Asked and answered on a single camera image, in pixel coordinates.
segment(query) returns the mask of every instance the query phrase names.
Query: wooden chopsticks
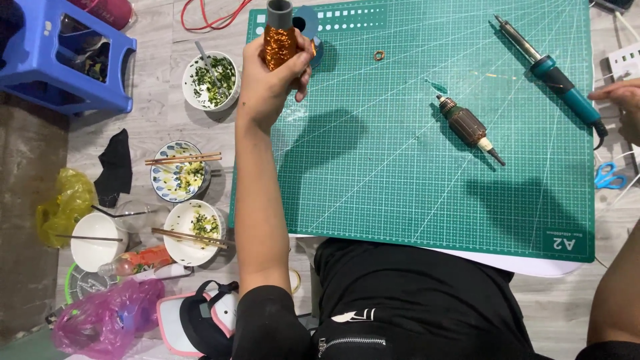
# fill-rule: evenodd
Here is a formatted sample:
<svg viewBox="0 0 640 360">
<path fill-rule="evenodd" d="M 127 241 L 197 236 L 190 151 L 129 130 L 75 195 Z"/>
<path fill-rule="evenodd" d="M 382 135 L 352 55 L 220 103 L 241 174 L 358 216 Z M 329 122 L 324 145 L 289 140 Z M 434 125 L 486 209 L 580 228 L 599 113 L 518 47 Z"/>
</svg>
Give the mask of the wooden chopsticks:
<svg viewBox="0 0 640 360">
<path fill-rule="evenodd" d="M 68 238 L 68 239 L 84 239 L 84 240 L 100 240 L 100 241 L 117 241 L 121 242 L 122 239 L 116 238 L 94 238 L 93 236 L 76 236 L 76 235 L 56 235 L 57 238 Z"/>
<path fill-rule="evenodd" d="M 197 155 L 175 156 L 172 158 L 147 159 L 145 160 L 145 165 L 167 165 L 178 163 L 194 163 L 196 161 L 222 160 L 222 156 L 220 155 L 221 152 L 216 151 Z"/>
<path fill-rule="evenodd" d="M 189 240 L 189 241 L 191 241 L 193 243 L 196 243 L 196 244 L 199 244 L 199 245 L 215 246 L 215 247 L 219 247 L 219 248 L 222 248 L 222 249 L 228 248 L 227 244 L 221 242 L 220 240 L 214 239 L 214 238 L 209 238 L 209 237 L 206 237 L 206 236 L 178 233 L 177 231 L 158 229 L 157 227 L 152 227 L 151 228 L 151 233 L 152 234 L 167 235 L 167 236 L 171 236 L 172 238 Z"/>
</svg>

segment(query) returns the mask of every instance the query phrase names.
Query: blue scissors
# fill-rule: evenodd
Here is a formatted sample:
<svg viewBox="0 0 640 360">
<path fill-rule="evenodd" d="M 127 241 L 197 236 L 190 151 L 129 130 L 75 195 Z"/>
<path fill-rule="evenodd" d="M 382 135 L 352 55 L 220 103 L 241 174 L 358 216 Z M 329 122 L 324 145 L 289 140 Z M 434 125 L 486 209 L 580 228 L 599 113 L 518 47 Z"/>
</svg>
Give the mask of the blue scissors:
<svg viewBox="0 0 640 360">
<path fill-rule="evenodd" d="M 610 167 L 609 171 L 605 172 L 605 168 Z M 604 163 L 598 167 L 598 172 L 596 173 L 596 189 L 620 189 L 621 187 L 627 184 L 627 177 L 624 175 L 613 175 L 613 173 L 617 170 L 616 164 L 611 161 Z M 612 184 L 614 181 L 620 179 L 619 184 Z"/>
</svg>

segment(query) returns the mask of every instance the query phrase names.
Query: plastic bottle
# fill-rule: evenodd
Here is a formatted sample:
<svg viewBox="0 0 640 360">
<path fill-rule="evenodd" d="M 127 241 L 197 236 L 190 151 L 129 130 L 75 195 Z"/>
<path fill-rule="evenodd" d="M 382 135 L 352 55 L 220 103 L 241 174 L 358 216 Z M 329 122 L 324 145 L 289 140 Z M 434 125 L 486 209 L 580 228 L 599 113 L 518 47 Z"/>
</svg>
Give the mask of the plastic bottle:
<svg viewBox="0 0 640 360">
<path fill-rule="evenodd" d="M 139 251 L 125 252 L 112 262 L 98 267 L 98 274 L 102 276 L 130 276 L 174 262 L 166 247 L 158 245 Z"/>
</svg>

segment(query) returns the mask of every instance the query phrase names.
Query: zipper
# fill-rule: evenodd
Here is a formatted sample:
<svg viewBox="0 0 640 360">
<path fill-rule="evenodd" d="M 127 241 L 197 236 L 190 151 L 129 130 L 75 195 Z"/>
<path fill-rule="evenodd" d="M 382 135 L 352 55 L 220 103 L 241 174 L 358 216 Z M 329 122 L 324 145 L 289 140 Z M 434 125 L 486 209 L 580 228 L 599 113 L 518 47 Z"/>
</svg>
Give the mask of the zipper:
<svg viewBox="0 0 640 360">
<path fill-rule="evenodd" d="M 325 338 L 318 341 L 318 358 L 322 356 L 322 353 L 330 346 L 342 343 L 360 343 L 360 344 L 380 344 L 386 345 L 387 342 L 383 339 L 365 339 L 365 338 L 340 338 L 331 340 L 328 343 Z"/>
</svg>

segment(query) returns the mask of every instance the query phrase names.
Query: white power strip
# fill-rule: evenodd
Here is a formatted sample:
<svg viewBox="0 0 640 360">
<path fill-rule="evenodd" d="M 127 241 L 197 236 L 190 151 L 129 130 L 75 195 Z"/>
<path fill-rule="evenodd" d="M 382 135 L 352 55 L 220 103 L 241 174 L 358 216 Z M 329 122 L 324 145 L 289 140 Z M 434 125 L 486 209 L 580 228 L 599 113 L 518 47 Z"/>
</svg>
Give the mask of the white power strip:
<svg viewBox="0 0 640 360">
<path fill-rule="evenodd" d="M 609 65 L 614 81 L 640 78 L 640 42 L 609 54 Z M 640 147 L 631 145 L 631 148 L 640 171 Z"/>
</svg>

